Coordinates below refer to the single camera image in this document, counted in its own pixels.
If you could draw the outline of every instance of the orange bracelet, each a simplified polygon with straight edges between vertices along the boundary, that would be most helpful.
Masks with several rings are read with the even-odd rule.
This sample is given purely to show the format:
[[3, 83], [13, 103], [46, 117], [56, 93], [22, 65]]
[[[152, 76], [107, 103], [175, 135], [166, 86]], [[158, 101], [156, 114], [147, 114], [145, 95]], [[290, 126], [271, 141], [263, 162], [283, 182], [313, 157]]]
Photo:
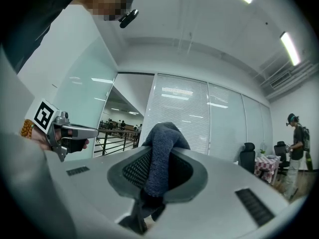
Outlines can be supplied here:
[[34, 123], [31, 120], [26, 119], [21, 129], [21, 136], [31, 139], [32, 129]]

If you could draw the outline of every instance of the glass wall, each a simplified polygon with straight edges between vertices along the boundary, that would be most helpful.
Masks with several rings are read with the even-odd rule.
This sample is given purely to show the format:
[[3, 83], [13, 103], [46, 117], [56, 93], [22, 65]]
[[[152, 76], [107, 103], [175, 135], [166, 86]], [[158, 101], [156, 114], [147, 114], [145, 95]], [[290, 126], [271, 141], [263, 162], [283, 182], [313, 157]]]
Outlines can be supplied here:
[[182, 77], [158, 75], [152, 104], [147, 111], [144, 140], [154, 125], [173, 122], [191, 150], [207, 154], [209, 107], [207, 83]]
[[[103, 40], [95, 40], [75, 61], [58, 89], [53, 104], [69, 113], [71, 123], [98, 128], [100, 116], [117, 70], [107, 56]], [[70, 153], [67, 160], [91, 158], [94, 140], [87, 149]]]
[[264, 129], [263, 119], [259, 102], [243, 96], [246, 121], [247, 121], [247, 142], [255, 145], [256, 156], [259, 155], [260, 149], [264, 147]]
[[246, 119], [241, 94], [209, 84], [209, 155], [235, 162], [246, 142]]
[[154, 125], [173, 122], [190, 148], [227, 161], [238, 160], [244, 143], [273, 154], [270, 109], [227, 88], [170, 75], [157, 76], [142, 139]]

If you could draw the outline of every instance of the hand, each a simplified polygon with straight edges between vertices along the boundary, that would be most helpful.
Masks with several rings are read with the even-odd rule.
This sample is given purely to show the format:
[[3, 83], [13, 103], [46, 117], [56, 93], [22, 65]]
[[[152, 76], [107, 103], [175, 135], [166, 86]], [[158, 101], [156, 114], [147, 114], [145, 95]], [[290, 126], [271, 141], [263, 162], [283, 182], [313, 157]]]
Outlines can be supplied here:
[[[72, 135], [72, 130], [68, 130], [68, 135]], [[61, 130], [60, 129], [57, 129], [56, 132], [55, 132], [55, 137], [56, 137], [56, 140], [60, 140], [61, 139]], [[31, 134], [31, 140], [37, 142], [41, 149], [43, 150], [50, 150], [50, 144], [48, 143], [47, 139], [46, 139], [46, 136], [45, 136], [45, 133], [42, 132], [38, 127], [34, 127], [32, 129], [32, 134]], [[88, 139], [86, 139], [85, 141], [85, 144], [83, 146], [83, 149], [86, 149], [87, 148], [87, 145], [90, 143], [90, 141]]]

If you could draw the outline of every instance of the white blinds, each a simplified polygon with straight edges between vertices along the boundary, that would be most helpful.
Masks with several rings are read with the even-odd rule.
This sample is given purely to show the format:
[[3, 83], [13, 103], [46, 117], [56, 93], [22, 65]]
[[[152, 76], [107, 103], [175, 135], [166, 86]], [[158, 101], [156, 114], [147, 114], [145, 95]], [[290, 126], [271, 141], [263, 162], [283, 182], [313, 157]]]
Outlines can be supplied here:
[[270, 109], [262, 104], [260, 104], [261, 115], [263, 118], [263, 128], [264, 128], [264, 150], [266, 155], [273, 154], [273, 126], [271, 121]]
[[147, 113], [144, 140], [155, 124], [169, 121], [181, 131], [191, 150], [207, 154], [210, 127], [207, 103], [207, 83], [159, 74]]
[[241, 95], [209, 84], [209, 155], [234, 162], [246, 142], [246, 119]]
[[246, 120], [247, 120], [247, 142], [255, 145], [256, 156], [263, 148], [264, 130], [260, 105], [257, 101], [243, 96]]

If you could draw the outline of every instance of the white pants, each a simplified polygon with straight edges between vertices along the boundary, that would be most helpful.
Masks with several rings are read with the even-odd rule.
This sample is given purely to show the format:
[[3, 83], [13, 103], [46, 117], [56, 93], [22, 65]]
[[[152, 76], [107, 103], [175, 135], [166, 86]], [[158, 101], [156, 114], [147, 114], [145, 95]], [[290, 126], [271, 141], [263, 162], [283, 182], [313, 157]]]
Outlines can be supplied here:
[[291, 196], [295, 193], [297, 186], [297, 176], [298, 170], [301, 164], [302, 158], [299, 160], [290, 159], [290, 166], [287, 172], [286, 180], [285, 180], [285, 192], [284, 197], [290, 200]]

